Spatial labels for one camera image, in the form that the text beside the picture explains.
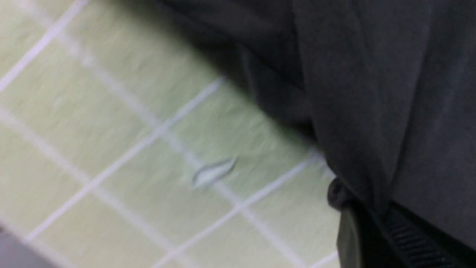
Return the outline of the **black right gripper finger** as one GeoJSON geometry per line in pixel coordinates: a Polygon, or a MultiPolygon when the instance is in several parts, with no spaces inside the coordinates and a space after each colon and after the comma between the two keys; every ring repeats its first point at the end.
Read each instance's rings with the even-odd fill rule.
{"type": "Polygon", "coordinates": [[[329,205],[341,214],[337,248],[342,268],[474,268],[475,251],[407,209],[392,204],[379,216],[338,178],[329,205]]]}

